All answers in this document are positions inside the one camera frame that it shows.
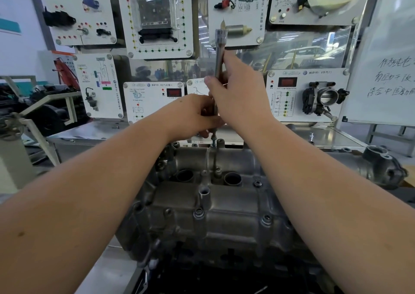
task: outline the hand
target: hand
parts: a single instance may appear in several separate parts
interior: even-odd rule
[[[214,101],[206,95],[188,94],[169,103],[153,115],[152,121],[167,132],[168,142],[185,140],[199,133],[209,137],[208,129],[224,125],[219,116],[203,116],[212,113]]]
[[[256,121],[273,118],[262,74],[229,51],[225,51],[224,62],[227,89],[215,77],[205,77],[223,120],[241,134]]]

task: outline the metal rod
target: metal rod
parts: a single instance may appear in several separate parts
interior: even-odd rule
[[[223,56],[225,54],[225,45],[228,37],[228,31],[226,30],[225,21],[220,25],[220,29],[215,32],[215,43],[216,43],[216,64],[215,64],[215,77],[220,81],[222,79],[222,64]],[[217,105],[215,103],[213,115],[218,115]],[[212,146],[216,147],[216,130],[213,130],[212,134]]]

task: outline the red digital display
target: red digital display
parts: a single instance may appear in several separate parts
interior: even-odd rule
[[[181,89],[166,89],[167,97],[181,97]]]
[[[295,88],[297,86],[297,78],[280,78],[278,87]]]

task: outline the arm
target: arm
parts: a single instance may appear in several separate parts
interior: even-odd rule
[[[54,168],[0,207],[3,293],[73,293],[117,230],[171,141],[221,125],[188,95]]]
[[[262,75],[229,52],[225,65],[227,89],[205,79],[219,113],[258,157],[295,229],[331,277],[346,293],[413,292],[415,210],[278,122]]]

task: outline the forearm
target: forearm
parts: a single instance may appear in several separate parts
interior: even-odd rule
[[[28,283],[32,292],[76,290],[168,142],[154,120],[143,119],[54,168],[2,205],[4,292],[24,292]],[[33,279],[19,283],[18,274]]]
[[[412,208],[276,120],[241,129],[294,227],[349,293],[404,293],[415,269]]]

